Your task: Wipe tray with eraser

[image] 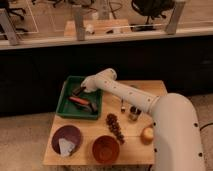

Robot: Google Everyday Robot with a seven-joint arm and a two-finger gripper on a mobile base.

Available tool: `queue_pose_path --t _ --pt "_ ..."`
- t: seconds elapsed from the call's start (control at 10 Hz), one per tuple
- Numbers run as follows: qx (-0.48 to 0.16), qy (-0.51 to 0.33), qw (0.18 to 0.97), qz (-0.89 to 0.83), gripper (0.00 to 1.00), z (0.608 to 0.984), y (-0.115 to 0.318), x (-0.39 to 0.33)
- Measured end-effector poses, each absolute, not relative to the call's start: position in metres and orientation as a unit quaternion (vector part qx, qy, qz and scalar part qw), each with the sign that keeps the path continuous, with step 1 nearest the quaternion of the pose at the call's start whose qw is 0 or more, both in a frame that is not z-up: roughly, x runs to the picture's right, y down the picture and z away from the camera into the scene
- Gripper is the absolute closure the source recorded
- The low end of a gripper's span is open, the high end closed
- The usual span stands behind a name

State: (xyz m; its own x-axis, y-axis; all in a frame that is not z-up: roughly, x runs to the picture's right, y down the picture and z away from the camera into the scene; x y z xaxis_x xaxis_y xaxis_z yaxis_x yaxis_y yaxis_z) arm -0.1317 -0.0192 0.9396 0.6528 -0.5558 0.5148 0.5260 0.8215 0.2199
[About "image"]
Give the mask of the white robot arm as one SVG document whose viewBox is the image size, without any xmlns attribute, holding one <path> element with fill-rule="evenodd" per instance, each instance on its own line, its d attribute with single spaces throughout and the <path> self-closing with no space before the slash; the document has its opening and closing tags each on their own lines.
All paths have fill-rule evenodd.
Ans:
<svg viewBox="0 0 213 171">
<path fill-rule="evenodd" d="M 154 171 L 206 171 L 204 152 L 195 107 L 185 96 L 162 96 L 116 81 L 117 73 L 108 68 L 86 76 L 80 83 L 84 92 L 98 89 L 109 92 L 153 119 Z"/>
</svg>

